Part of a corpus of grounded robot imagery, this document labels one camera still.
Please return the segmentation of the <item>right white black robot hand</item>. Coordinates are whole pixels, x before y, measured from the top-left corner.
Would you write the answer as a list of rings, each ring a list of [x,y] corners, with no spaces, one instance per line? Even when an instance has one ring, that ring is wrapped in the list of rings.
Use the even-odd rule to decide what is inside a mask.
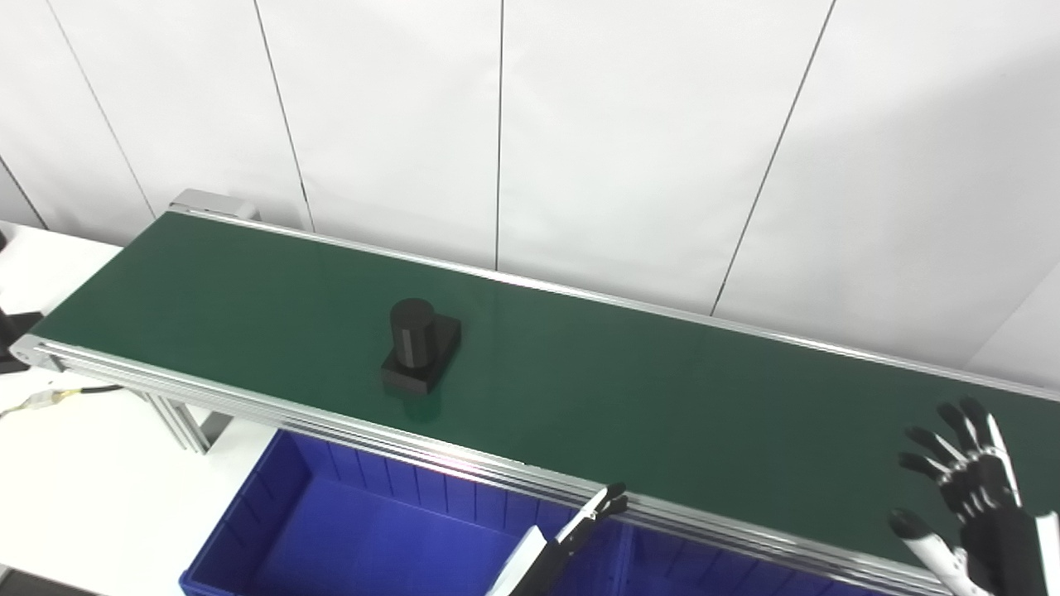
[[[893,533],[951,595],[1057,595],[1058,514],[1024,507],[995,416],[973,397],[937,411],[957,443],[909,427],[906,436],[930,454],[902,452],[898,462],[935,484],[959,521],[957,546],[904,508],[887,516]]]

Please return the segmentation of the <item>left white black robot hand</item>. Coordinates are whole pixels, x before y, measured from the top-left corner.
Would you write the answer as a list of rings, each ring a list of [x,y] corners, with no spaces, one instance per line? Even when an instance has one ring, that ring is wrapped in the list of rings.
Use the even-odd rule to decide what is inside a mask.
[[[531,526],[508,555],[488,595],[547,595],[605,518],[626,512],[625,483],[610,483],[552,538]]]

